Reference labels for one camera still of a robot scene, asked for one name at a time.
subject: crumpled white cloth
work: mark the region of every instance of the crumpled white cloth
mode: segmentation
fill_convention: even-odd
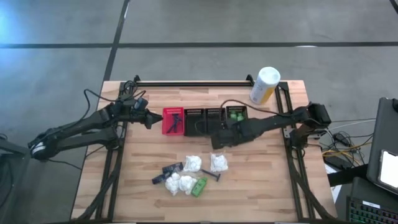
[[[212,172],[221,172],[228,170],[228,161],[222,154],[211,154],[210,170]]]
[[[201,159],[199,156],[186,156],[185,158],[185,172],[198,172],[201,166]]]
[[[195,186],[196,182],[198,182],[198,180],[196,180],[195,178],[191,177],[191,176],[181,176],[180,180],[179,180],[179,187],[180,190],[184,191],[186,195],[190,195],[193,186]]]
[[[178,173],[173,173],[171,177],[166,180],[166,189],[169,190],[172,195],[176,195],[179,190],[180,175]]]

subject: concrete floor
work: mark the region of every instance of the concrete floor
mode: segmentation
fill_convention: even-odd
[[[122,5],[2,0],[0,44],[112,43]],[[384,41],[398,41],[398,15],[388,0],[132,0],[120,43]],[[100,92],[109,53],[0,49],[0,133],[25,146],[41,131],[77,120],[86,110],[83,90]],[[110,80],[135,74],[144,80],[242,80],[273,66],[284,80],[305,80],[310,100],[327,105],[332,120],[374,118],[380,97],[398,96],[397,57],[398,47],[119,49]],[[97,99],[90,100],[96,108]],[[373,125],[341,130],[370,134]],[[367,160],[369,148],[363,149]],[[83,154],[77,149],[55,159],[81,166]],[[10,223],[68,220],[79,176],[72,167],[32,160]]]

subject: cylindrical canister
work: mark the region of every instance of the cylindrical canister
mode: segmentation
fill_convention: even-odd
[[[262,68],[251,90],[250,99],[256,104],[265,103],[274,92],[279,81],[280,74],[278,70],[272,67]]]

